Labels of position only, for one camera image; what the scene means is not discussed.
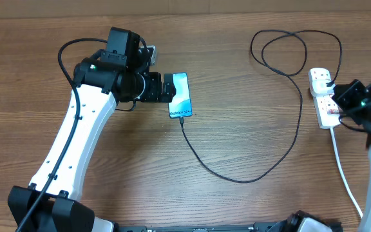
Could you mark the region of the Samsung Galaxy smartphone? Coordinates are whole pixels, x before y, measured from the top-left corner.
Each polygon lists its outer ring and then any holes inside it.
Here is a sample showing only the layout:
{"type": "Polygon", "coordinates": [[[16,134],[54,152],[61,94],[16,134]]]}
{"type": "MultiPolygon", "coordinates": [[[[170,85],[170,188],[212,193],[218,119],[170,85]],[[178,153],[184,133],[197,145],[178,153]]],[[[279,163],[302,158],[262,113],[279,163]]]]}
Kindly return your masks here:
{"type": "Polygon", "coordinates": [[[174,119],[192,116],[193,111],[187,74],[174,73],[173,86],[176,89],[176,93],[172,101],[168,104],[169,117],[174,119]]]}

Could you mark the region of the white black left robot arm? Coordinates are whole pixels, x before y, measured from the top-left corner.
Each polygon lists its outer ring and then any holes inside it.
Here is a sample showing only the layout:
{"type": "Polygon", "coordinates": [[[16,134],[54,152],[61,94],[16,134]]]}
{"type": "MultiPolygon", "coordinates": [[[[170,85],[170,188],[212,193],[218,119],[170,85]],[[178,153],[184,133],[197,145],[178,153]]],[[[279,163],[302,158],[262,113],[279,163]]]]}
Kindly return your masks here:
{"type": "Polygon", "coordinates": [[[70,103],[53,145],[28,186],[8,196],[18,231],[119,230],[81,203],[100,134],[119,103],[169,103],[178,89],[171,74],[150,71],[156,49],[139,34],[114,27],[105,45],[66,73],[70,103]]]}

